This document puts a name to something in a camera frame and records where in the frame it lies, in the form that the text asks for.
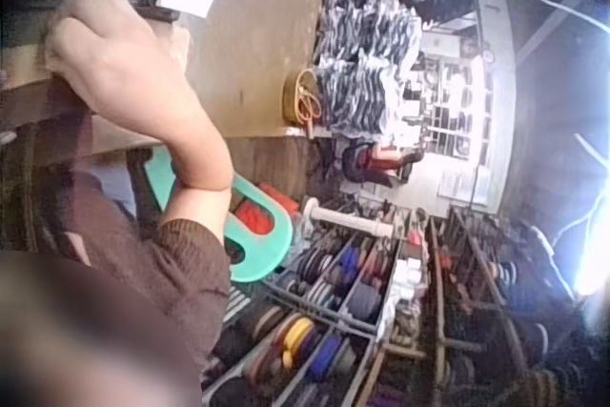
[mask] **cable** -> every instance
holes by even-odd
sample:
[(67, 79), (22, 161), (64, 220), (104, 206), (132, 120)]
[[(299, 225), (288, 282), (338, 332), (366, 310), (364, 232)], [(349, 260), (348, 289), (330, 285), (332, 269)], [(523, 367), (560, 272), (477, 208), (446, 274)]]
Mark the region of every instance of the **cable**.
[(559, 239), (561, 238), (561, 236), (563, 234), (565, 234), (566, 231), (572, 229), (575, 226), (578, 226), (579, 224), (583, 223), (584, 221), (587, 221), (587, 229), (589, 227), (590, 224), (590, 220), (591, 217), (593, 216), (593, 214), (595, 213), (595, 211), (598, 209), (598, 207), (600, 206), (601, 201), (603, 200), (603, 198), (606, 195), (606, 191), (602, 190), (602, 192), (600, 193), (600, 195), (598, 195), (598, 197), (595, 200), (595, 203), (593, 204), (593, 207), (591, 208), (591, 210), (589, 212), (587, 212), (586, 214), (584, 214), (582, 217), (580, 217), (579, 219), (572, 221), (570, 224), (568, 224), (567, 226), (564, 226), (563, 228), (561, 228), (559, 230), (559, 232), (557, 233), (557, 235), (555, 236), (555, 238), (553, 239), (553, 243), (551, 244), (553, 246), (553, 248), (555, 248), (555, 245), (557, 245), (557, 242), (559, 242)]
[(565, 5), (558, 4), (557, 2), (553, 2), (552, 0), (539, 0), (539, 1), (542, 2), (543, 4), (549, 5), (551, 7), (555, 7), (556, 9), (560, 9), (567, 13), (573, 14), (573, 15), (577, 16), (578, 18), (583, 19), (587, 23), (592, 24), (596, 28), (600, 28), (602, 31), (606, 32), (607, 34), (610, 34), (610, 27), (601, 23), (597, 19), (592, 18), (591, 16), (581, 13), (580, 11), (571, 9), (570, 7), (566, 7)]
[[(591, 154), (591, 156), (597, 160), (603, 167), (605, 167), (606, 169), (610, 169), (608, 166), (608, 160), (604, 159), (601, 154), (599, 154), (595, 148), (593, 148), (584, 138), (582, 138), (582, 136), (579, 133), (575, 133), (574, 137), (577, 139), (577, 141), (582, 145), (582, 147), (589, 153)], [(579, 219), (572, 221), (570, 224), (568, 224), (567, 226), (563, 227), (562, 229), (559, 230), (559, 232), (557, 233), (557, 235), (555, 236), (555, 238), (553, 239), (553, 243), (552, 246), (553, 248), (555, 248), (555, 245), (557, 245), (557, 243), (559, 242), (559, 239), (561, 238), (561, 236), (563, 234), (565, 234), (566, 231), (572, 229), (575, 226), (578, 226), (579, 224), (583, 223), (584, 221), (587, 222), (586, 225), (586, 229), (584, 232), (584, 238), (585, 238), (585, 243), (588, 241), (589, 238), (589, 232), (590, 232), (590, 228), (591, 228), (591, 218), (593, 217), (593, 215), (595, 214), (595, 212), (597, 211), (597, 209), (600, 206), (601, 201), (603, 200), (603, 198), (606, 196), (606, 190), (605, 188), (601, 190), (600, 195), (598, 195), (598, 197), (595, 200), (595, 203), (593, 204), (593, 207), (591, 208), (591, 210), (589, 212), (587, 212), (585, 215), (583, 215), (582, 217), (580, 217)]]
[(589, 154), (591, 154), (593, 156), (594, 159), (596, 159), (606, 169), (610, 169), (610, 163), (608, 162), (608, 160), (601, 157), (601, 154), (599, 154), (597, 152), (597, 150), (595, 148), (593, 148), (589, 142), (587, 142), (584, 138), (582, 138), (582, 136), (579, 133), (575, 133), (574, 137), (579, 141), (579, 143), (582, 145), (582, 147)]

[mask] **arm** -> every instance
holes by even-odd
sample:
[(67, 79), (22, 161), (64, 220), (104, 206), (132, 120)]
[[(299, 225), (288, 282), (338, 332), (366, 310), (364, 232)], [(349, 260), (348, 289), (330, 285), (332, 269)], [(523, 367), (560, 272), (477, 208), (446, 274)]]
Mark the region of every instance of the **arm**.
[(190, 219), (220, 241), (233, 165), (177, 62), (127, 0), (69, 0), (51, 21), (47, 65), (112, 123), (168, 145), (177, 183), (162, 222)]

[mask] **brown sleeve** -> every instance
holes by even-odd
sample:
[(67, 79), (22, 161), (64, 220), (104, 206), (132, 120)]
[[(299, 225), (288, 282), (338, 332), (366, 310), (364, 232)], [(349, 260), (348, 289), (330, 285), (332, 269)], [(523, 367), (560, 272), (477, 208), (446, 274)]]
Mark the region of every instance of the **brown sleeve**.
[(173, 283), (164, 313), (177, 324), (203, 371), (222, 328), (230, 287), (230, 260), (218, 239), (186, 219), (164, 224), (152, 240), (161, 272)]
[(144, 240), (96, 178), (59, 178), (43, 194), (54, 231), (80, 234), (92, 267), (129, 285), (173, 321), (203, 371), (230, 287), (230, 260), (218, 239), (200, 224), (178, 219)]

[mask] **red plastic object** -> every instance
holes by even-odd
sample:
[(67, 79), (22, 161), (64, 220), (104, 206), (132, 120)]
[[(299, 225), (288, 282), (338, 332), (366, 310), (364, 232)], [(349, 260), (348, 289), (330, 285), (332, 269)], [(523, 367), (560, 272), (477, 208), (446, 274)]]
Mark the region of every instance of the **red plastic object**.
[[(274, 187), (266, 183), (261, 183), (258, 185), (258, 188), (286, 209), (286, 212), (288, 212), (290, 216), (293, 216), (298, 212), (298, 204)], [(274, 228), (274, 220), (265, 209), (248, 199), (245, 199), (239, 205), (235, 211), (235, 216), (255, 234), (268, 234)]]

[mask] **person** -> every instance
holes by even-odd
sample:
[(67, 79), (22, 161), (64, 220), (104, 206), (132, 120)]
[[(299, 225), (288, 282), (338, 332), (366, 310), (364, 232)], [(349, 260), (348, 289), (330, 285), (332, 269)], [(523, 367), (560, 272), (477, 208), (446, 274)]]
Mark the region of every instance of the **person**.
[(121, 128), (156, 138), (176, 172), (151, 239), (82, 166), (60, 173), (45, 212), (70, 243), (62, 255), (126, 283), (179, 329), (204, 371), (227, 306), (223, 248), (233, 164), (227, 145), (186, 77), (128, 0), (68, 0), (46, 38), (49, 70)]
[(355, 183), (370, 181), (393, 188), (396, 181), (389, 173), (396, 177), (401, 168), (416, 164), (423, 156), (422, 148), (399, 150), (383, 148), (378, 143), (355, 143), (343, 152), (341, 170), (348, 180)]

